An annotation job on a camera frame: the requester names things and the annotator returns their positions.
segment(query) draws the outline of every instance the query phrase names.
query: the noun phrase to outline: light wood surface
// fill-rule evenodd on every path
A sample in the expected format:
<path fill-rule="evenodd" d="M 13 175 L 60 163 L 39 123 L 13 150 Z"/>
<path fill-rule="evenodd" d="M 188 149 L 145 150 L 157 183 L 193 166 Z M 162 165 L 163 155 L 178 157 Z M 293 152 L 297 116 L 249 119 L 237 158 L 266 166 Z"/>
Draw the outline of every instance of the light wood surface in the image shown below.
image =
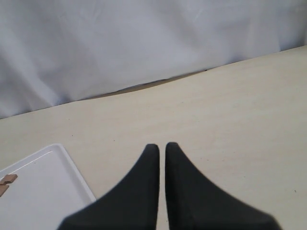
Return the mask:
<path fill-rule="evenodd" d="M 0 168 L 62 143 L 96 197 L 147 143 L 161 152 L 157 229 L 167 229 L 164 151 L 176 141 L 195 165 L 284 227 L 307 226 L 307 46 L 144 90 L 0 120 Z"/>

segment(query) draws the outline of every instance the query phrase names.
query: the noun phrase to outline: white tray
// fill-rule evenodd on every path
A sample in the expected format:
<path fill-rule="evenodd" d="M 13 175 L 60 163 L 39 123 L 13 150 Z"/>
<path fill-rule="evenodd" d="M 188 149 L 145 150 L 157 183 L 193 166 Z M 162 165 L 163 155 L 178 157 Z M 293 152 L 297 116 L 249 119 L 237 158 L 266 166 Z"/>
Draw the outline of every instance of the white tray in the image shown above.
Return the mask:
<path fill-rule="evenodd" d="M 0 171 L 18 178 L 0 197 L 1 230 L 55 230 L 64 217 L 95 201 L 61 144 Z"/>

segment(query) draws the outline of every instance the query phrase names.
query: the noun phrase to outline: black rubber pad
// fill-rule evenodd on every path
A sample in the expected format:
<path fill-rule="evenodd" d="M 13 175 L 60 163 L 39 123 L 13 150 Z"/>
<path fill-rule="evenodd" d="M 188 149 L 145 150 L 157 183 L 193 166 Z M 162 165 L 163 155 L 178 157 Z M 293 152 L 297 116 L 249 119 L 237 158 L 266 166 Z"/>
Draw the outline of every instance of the black rubber pad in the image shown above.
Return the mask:
<path fill-rule="evenodd" d="M 275 219 L 208 180 L 177 143 L 168 143 L 165 193 L 170 230 L 280 230 Z"/>
<path fill-rule="evenodd" d="M 154 230 L 159 172 L 159 148 L 149 144 L 118 185 L 90 206 L 65 218 L 59 230 Z"/>

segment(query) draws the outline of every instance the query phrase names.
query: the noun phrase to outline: white backdrop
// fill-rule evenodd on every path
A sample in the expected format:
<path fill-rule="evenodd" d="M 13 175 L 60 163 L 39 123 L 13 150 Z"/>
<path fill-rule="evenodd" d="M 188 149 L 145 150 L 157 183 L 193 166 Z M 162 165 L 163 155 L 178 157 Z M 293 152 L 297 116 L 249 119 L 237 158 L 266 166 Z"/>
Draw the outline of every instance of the white backdrop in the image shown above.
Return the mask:
<path fill-rule="evenodd" d="M 0 117 L 307 44 L 307 0 L 0 0 Z"/>

